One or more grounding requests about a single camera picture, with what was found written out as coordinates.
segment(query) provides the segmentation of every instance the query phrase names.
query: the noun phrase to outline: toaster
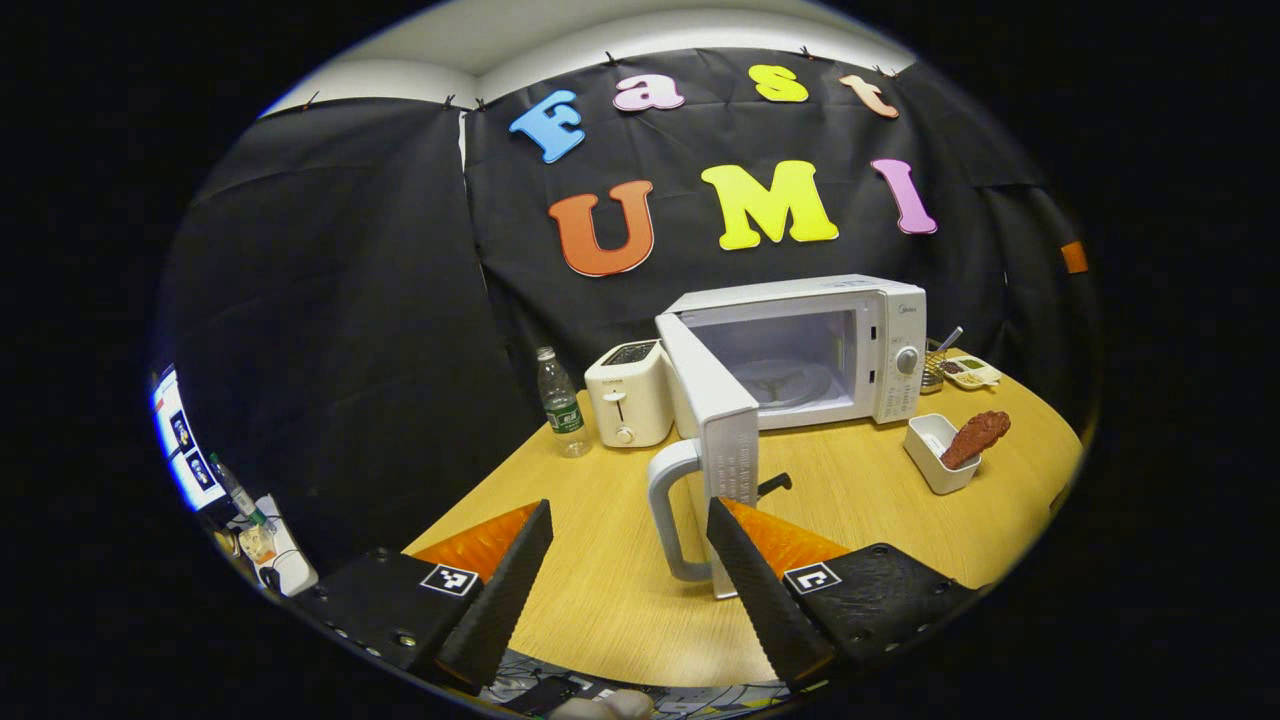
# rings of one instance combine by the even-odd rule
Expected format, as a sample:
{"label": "toaster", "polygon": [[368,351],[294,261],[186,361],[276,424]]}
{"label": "toaster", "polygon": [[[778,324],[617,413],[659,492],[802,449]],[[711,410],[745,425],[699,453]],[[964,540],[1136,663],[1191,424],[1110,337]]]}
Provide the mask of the toaster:
{"label": "toaster", "polygon": [[675,421],[671,360],[657,340],[627,342],[600,356],[584,374],[600,442],[652,447]]}

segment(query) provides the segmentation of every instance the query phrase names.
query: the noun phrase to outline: microwave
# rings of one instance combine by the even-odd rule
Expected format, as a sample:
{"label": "microwave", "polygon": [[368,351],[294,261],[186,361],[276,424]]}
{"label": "microwave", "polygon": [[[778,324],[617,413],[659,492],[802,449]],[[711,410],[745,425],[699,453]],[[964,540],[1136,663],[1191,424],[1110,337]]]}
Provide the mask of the microwave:
{"label": "microwave", "polygon": [[705,538],[705,564],[682,559],[667,491],[701,471],[687,484],[705,534],[710,497],[755,506],[759,430],[910,419],[924,368],[924,290],[868,275],[728,287],[681,296],[655,324],[684,438],[649,466],[659,539],[677,578],[710,579],[716,597],[732,597]]}

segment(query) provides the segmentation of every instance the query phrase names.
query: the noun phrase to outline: letter f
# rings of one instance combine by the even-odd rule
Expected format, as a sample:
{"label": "letter f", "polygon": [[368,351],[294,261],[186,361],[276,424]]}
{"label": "letter f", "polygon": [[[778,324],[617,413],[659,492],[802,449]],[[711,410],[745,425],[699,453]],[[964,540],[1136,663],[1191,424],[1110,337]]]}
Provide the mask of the letter f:
{"label": "letter f", "polygon": [[582,115],[566,105],[576,97],[577,95],[568,90],[557,90],[530,108],[527,113],[516,118],[516,122],[511,123],[507,129],[508,132],[518,131],[531,137],[543,149],[543,161],[554,163],[586,137],[586,133],[580,129],[564,128],[564,126],[576,126],[582,122]]}

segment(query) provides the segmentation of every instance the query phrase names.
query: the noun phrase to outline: microwave control knob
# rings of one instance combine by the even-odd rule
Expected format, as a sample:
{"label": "microwave control knob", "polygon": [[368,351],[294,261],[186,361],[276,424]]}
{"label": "microwave control knob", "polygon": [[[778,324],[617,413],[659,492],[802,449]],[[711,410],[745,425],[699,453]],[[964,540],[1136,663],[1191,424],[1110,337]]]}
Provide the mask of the microwave control knob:
{"label": "microwave control knob", "polygon": [[915,351],[914,347],[904,347],[897,352],[897,372],[904,375],[910,375],[915,370],[915,363],[920,359],[920,354]]}

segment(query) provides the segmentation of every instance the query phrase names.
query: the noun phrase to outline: microwave door handle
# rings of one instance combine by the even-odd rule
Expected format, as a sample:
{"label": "microwave door handle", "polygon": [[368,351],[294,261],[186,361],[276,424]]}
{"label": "microwave door handle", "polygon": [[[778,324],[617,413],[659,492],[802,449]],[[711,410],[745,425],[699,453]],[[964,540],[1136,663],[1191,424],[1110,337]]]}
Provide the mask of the microwave door handle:
{"label": "microwave door handle", "polygon": [[676,579],[698,583],[712,579],[709,562],[689,562],[680,547],[676,516],[671,510],[671,486],[701,466],[698,439],[682,439],[662,448],[649,461],[649,509],[658,528],[658,539],[667,556],[667,565]]}

